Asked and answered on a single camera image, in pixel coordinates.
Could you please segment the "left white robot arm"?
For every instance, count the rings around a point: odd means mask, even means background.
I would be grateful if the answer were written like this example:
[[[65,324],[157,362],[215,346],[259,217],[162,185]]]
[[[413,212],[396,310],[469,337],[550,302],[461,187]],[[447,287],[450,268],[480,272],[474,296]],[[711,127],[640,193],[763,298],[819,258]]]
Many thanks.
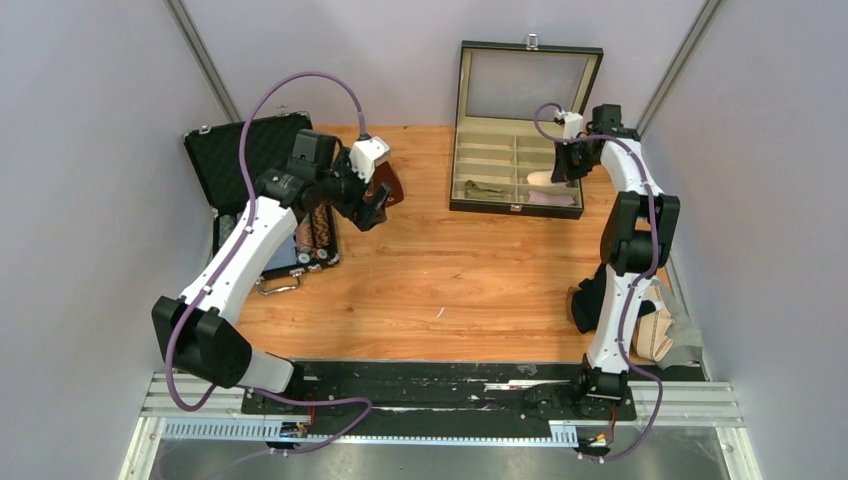
[[[306,386],[292,362],[253,347],[237,330],[249,292],[301,218],[331,206],[359,230],[386,219],[391,196],[377,168],[391,156],[378,136],[342,147],[336,136],[304,129],[280,169],[257,177],[245,210],[205,270],[177,298],[160,297],[152,320],[165,364],[221,388],[268,391],[283,413],[298,411]]]

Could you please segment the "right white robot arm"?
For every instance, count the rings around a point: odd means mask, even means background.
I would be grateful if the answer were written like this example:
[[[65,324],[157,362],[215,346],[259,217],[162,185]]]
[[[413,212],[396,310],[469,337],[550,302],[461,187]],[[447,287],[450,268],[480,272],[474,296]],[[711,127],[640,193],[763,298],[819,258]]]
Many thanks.
[[[680,201],[662,188],[642,158],[641,138],[625,127],[621,108],[602,104],[585,122],[557,109],[553,182],[576,181],[603,167],[616,190],[600,241],[601,264],[571,297],[573,320],[594,338],[585,354],[571,403],[584,417],[596,417],[627,391],[629,348],[642,297],[668,260]]]

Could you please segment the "olive green white underwear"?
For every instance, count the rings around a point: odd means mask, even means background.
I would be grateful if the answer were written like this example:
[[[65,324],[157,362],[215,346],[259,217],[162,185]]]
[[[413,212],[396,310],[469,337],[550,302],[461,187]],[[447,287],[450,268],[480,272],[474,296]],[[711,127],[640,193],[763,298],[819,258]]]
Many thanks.
[[[510,191],[501,185],[478,183],[473,180],[467,180],[464,183],[463,192],[465,198],[469,200],[508,201],[510,199]]]

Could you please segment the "beige underwear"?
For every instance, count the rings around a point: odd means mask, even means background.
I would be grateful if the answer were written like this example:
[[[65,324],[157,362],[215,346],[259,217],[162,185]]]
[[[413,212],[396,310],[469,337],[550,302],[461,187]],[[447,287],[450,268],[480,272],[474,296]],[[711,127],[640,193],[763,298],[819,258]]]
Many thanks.
[[[526,180],[529,185],[548,187],[555,184],[552,176],[552,171],[534,171],[527,174]]]

